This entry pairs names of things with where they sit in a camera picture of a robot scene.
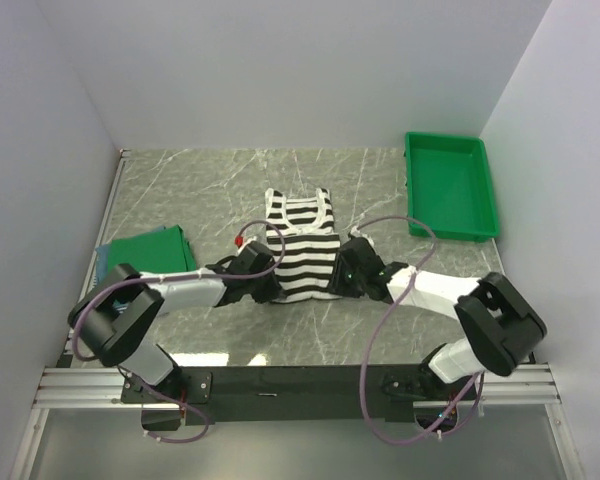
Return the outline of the black white striped tank top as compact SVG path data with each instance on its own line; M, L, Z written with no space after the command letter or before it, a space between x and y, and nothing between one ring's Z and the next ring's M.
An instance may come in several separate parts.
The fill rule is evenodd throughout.
M309 198L265 192L266 243L280 263L275 276L283 289L280 304L338 298L328 290L341 241L335 232L330 192Z

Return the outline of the green tank top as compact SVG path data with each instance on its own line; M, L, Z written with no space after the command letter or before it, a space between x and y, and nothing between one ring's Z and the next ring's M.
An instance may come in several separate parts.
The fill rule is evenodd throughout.
M192 248L179 225L113 240L102 272L107 275L119 264L129 264L139 272L155 274L197 269Z

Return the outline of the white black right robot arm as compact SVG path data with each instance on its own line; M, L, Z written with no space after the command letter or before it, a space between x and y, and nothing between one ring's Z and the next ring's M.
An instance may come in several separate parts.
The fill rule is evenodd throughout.
M340 247L328 291L346 298L366 296L394 308L415 307L459 323L464 337L434 349L421 363L419 387L432 399L477 373L511 375L547 335L544 321L503 274L454 277L384 263L364 237L352 237Z

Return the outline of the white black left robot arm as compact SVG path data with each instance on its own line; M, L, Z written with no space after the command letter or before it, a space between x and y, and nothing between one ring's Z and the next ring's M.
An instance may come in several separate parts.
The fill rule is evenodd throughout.
M71 310L73 339L103 366L144 380L156 401L169 401L179 392L180 378L172 358L144 339L154 320L176 310L223 307L247 295L258 303L279 299L278 264L269 248L251 240L237 255L191 272L158 275L118 265Z

